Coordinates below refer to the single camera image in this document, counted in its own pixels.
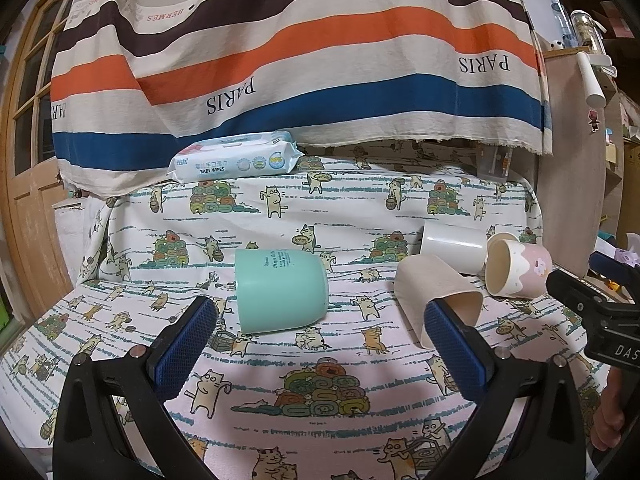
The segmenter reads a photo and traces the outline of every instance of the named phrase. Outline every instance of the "orange stripe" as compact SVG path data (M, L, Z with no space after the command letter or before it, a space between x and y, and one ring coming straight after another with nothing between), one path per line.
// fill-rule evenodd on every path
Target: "orange stripe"
M290 25L253 50L142 77L138 83L152 105L180 102L238 84L258 68L278 60L330 46L375 43L408 35L431 36L447 41L460 54L504 50L519 57L533 69L538 69L533 46L521 41L501 25L487 23L474 28L456 28L445 16L434 10L395 7L369 14L329 16ZM82 92L106 89L101 81L103 77L102 73L95 72L95 78L100 84L96 89L83 89ZM131 82L128 78L123 79L122 86L116 88L131 88L126 86L129 84ZM66 89L65 96L81 93L76 90L72 81Z
M133 77L127 59L121 54L114 54L75 66L69 72L53 77L51 100L60 101L73 94L119 89L140 90L140 85Z

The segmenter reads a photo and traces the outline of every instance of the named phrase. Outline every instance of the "finger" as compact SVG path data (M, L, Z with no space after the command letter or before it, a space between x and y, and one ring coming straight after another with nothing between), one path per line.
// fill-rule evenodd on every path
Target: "finger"
M591 427L591 443L595 449L599 449L600 451L606 451L609 449L609 446L600 440L595 426Z
M607 386L617 393L622 388L622 370L620 368L611 367L607 375Z
M617 392L607 386L600 396L600 411L608 426L616 431L620 431L625 423L625 415L622 413L618 403Z
M609 447L617 446L620 441L620 434L604 421L602 410L600 409L593 415L593 427L604 444Z

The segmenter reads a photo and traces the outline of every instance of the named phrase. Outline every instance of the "mint green cup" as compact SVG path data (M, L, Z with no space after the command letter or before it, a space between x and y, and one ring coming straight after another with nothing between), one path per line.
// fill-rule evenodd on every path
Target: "mint green cup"
M237 249L236 297L242 333L276 332L324 317L329 285L322 261L312 253Z

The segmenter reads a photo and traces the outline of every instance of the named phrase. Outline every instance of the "striped fabric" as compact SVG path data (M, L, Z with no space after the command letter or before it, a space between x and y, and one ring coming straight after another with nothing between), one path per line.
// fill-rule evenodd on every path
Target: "striped fabric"
M197 140L464 137L551 152L521 0L74 0L52 124L62 177L148 186Z

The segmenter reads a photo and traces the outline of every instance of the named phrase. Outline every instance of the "baby wipes package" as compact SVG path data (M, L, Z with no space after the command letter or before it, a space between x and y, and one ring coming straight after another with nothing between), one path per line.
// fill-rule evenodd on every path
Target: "baby wipes package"
M289 173L303 153L289 132L245 134L194 142L172 158L169 177L201 180Z

